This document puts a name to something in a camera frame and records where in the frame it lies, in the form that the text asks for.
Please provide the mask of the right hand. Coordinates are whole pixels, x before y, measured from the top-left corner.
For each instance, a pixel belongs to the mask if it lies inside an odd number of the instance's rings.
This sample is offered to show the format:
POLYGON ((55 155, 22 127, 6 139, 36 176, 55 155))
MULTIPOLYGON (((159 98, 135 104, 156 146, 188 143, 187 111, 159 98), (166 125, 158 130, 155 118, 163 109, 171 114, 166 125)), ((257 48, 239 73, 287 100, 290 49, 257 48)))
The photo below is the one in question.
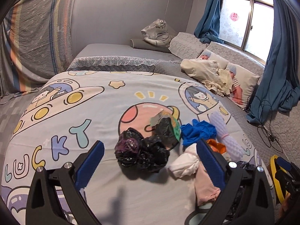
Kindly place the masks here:
POLYGON ((286 215, 289 212, 296 212, 298 209, 297 199, 288 194, 285 200, 281 203, 279 217, 286 215))

